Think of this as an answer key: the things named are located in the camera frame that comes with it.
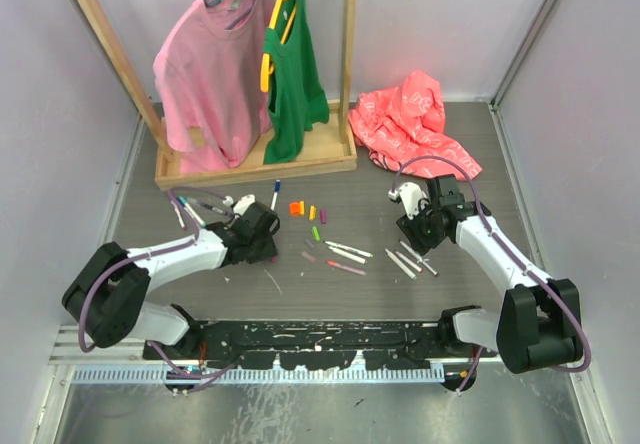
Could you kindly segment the green capped marker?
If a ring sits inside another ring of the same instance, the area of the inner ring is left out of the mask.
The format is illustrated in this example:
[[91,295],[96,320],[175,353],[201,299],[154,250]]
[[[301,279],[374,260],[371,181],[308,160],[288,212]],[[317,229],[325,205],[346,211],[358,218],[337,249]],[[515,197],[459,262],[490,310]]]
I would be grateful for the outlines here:
[[329,240],[325,240],[323,242],[326,245],[330,246],[330,247],[339,248],[339,249],[342,249],[342,250],[345,250],[347,252],[351,252],[351,253],[357,254],[357,255],[365,257],[365,258],[372,258],[374,256],[371,252],[364,251],[364,250],[361,250],[361,249],[357,249],[355,247],[348,246],[348,245],[345,245],[345,244],[340,244],[340,243],[329,241]]

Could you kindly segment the green marker cap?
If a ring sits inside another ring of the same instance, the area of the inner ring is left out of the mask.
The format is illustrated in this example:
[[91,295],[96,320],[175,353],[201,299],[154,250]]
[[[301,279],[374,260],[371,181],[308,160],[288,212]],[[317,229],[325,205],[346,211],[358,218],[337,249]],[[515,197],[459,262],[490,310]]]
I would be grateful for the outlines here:
[[318,228],[316,226],[312,226],[311,232],[312,232],[314,240],[316,242],[320,242],[321,241],[321,237],[320,237],[320,233],[319,233]]

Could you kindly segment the pink pen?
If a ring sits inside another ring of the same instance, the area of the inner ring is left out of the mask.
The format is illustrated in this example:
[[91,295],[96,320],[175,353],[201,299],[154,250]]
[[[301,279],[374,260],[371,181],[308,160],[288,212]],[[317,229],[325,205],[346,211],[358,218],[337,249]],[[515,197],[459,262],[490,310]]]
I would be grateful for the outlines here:
[[357,268],[354,268],[354,267],[351,267],[351,266],[348,266],[348,265],[345,265],[345,264],[342,264],[342,263],[339,263],[339,262],[336,262],[336,261],[327,260],[326,264],[329,265],[332,268],[339,269],[339,270],[342,270],[342,271],[345,271],[345,272],[349,272],[349,273],[352,273],[352,274],[355,274],[355,275],[359,275],[359,276],[365,276],[366,275],[366,271],[364,271],[364,270],[357,269]]

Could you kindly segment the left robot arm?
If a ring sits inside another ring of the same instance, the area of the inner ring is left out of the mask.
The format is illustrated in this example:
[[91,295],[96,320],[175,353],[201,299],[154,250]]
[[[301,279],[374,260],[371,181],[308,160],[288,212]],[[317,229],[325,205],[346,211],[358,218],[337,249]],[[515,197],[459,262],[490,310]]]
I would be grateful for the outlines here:
[[214,222],[183,239],[130,250],[115,242],[100,246],[61,299],[79,325],[83,351],[138,338],[164,346],[178,360],[194,357],[204,342],[202,325],[182,307],[152,304],[147,295],[201,271],[275,257],[277,213],[252,195],[233,211],[230,222]]

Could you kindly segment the dark purple pen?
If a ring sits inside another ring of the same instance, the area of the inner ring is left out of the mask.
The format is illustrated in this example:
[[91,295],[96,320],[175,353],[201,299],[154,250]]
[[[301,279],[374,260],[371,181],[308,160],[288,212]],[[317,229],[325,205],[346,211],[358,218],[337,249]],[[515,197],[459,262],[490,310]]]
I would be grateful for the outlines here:
[[213,212],[213,213],[216,213],[218,215],[224,215],[224,216],[227,216],[227,217],[231,217],[232,216],[232,213],[230,211],[224,210],[224,209],[222,209],[220,207],[217,207],[217,206],[213,206],[211,204],[208,204],[208,203],[203,202],[201,200],[198,200],[196,198],[187,197],[186,200],[191,205],[196,205],[196,206],[198,206],[200,208],[206,209],[206,210],[208,210],[210,212]]

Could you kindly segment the red capped marker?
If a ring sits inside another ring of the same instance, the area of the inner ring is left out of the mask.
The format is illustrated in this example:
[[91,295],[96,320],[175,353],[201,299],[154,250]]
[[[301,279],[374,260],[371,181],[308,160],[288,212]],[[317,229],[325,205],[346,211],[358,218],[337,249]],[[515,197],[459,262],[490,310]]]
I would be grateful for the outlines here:
[[396,254],[396,255],[397,255],[397,256],[398,256],[398,257],[399,257],[399,258],[400,258],[404,263],[406,263],[406,264],[407,264],[411,269],[413,269],[416,273],[422,273],[422,272],[423,272],[422,268],[421,268],[418,264],[414,263],[414,262],[413,262],[409,257],[407,257],[405,254],[403,254],[402,252],[397,251],[397,250],[396,250],[396,251],[394,251],[394,252],[395,252],[395,254]]

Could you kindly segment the grey capped white marker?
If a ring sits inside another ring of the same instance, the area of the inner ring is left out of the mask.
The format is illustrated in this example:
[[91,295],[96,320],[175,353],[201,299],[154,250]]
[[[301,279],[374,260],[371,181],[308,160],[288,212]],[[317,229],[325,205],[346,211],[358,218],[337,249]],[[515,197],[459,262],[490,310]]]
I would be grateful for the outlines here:
[[335,246],[330,246],[329,250],[337,255],[340,255],[346,259],[352,260],[354,262],[357,262],[359,264],[365,264],[366,263],[366,259],[364,257],[361,257],[359,255],[353,254],[347,250],[335,247]]

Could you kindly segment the brown marker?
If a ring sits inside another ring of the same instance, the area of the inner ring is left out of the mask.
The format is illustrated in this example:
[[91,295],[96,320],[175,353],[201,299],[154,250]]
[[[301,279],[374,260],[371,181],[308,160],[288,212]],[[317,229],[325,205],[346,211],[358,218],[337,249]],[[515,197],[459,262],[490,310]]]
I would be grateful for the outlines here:
[[415,251],[408,243],[404,242],[403,240],[400,240],[399,244],[416,260],[417,264],[422,265],[434,277],[439,276],[439,272],[428,262],[427,258],[421,256],[417,251]]

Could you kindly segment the clear pink pen cap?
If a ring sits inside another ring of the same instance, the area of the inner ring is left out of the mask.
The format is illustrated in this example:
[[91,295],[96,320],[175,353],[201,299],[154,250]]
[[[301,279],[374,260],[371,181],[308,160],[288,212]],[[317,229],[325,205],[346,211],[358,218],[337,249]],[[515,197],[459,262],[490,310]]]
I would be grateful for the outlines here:
[[308,260],[309,262],[312,262],[312,263],[317,262],[316,257],[314,257],[313,255],[311,255],[310,253],[308,253],[306,251],[301,252],[301,256],[303,258],[305,258],[306,260]]

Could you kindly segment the orange highlighter cap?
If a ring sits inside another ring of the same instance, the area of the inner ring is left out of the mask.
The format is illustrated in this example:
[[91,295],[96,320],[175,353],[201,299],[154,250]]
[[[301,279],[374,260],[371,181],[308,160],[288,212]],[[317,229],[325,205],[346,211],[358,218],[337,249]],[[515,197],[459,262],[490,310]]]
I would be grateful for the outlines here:
[[301,216],[299,211],[299,201],[294,201],[289,204],[289,214],[291,216]]

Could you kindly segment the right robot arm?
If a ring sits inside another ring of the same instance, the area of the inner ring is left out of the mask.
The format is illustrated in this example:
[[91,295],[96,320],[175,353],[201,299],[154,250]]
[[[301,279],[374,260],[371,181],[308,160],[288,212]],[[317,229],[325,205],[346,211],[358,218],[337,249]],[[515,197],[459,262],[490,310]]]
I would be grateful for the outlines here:
[[473,345],[497,353],[514,374],[586,364],[590,353],[581,327],[579,291],[537,267],[499,228],[477,198],[466,199],[454,175],[424,187],[394,183],[389,199],[401,205],[396,224],[410,247],[425,256],[445,240],[465,251],[499,292],[497,313],[469,305],[442,311],[438,343],[459,358]]

